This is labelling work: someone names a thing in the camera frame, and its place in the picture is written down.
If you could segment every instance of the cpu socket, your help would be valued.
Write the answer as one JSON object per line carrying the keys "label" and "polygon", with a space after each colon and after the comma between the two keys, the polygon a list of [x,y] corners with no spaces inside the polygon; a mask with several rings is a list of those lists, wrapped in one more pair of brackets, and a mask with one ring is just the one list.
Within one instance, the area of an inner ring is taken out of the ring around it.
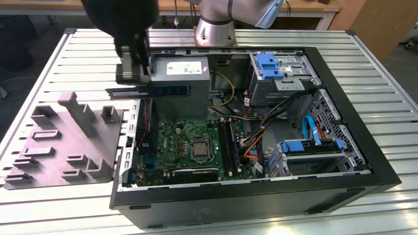
{"label": "cpu socket", "polygon": [[207,138],[192,138],[190,143],[190,160],[196,163],[204,163],[209,160],[209,140]]}

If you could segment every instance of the ram slot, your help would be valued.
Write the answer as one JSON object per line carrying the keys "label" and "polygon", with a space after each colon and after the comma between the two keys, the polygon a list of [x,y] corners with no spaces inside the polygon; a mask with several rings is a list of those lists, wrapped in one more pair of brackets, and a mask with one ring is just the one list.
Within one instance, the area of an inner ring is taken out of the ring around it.
{"label": "ram slot", "polygon": [[232,176],[232,159],[229,155],[228,149],[228,135],[225,132],[225,123],[224,120],[217,122],[217,136],[219,136],[219,147],[220,147],[220,154],[221,154],[221,165],[224,175]]}
{"label": "ram slot", "polygon": [[240,162],[239,162],[239,151],[237,151],[237,145],[236,145],[236,137],[235,137],[235,130],[233,130],[233,126],[232,126],[232,121],[228,121],[227,124],[227,132],[228,132],[228,136],[229,136],[229,150],[231,150],[231,154],[229,154],[229,158],[232,160],[232,164],[233,164],[233,170],[236,173],[240,173]]}

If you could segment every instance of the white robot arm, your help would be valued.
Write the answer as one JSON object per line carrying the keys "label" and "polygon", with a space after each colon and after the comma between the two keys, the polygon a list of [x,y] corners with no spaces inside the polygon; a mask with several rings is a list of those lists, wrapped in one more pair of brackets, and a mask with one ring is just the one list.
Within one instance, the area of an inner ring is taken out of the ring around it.
{"label": "white robot arm", "polygon": [[268,28],[283,1],[201,0],[200,21],[195,32],[196,44],[204,47],[232,46],[236,42],[232,19]]}

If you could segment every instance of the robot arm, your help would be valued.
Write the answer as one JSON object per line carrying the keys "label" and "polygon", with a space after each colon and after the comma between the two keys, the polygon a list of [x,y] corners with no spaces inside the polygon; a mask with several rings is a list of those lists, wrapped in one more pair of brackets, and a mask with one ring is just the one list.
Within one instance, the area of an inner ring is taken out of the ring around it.
{"label": "robot arm", "polygon": [[157,0],[81,0],[92,24],[114,39],[121,65],[116,82],[122,85],[149,82],[146,29],[156,21]]}
{"label": "robot arm", "polygon": [[200,46],[232,46],[232,19],[268,28],[281,8],[283,0],[201,0],[196,42]]}

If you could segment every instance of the open computer tower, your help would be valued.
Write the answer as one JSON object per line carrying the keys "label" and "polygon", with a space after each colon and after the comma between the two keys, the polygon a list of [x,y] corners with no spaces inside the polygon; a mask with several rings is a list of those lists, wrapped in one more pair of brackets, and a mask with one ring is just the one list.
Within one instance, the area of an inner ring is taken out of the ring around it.
{"label": "open computer tower", "polygon": [[331,212],[400,183],[315,48],[150,54],[110,198],[138,228]]}

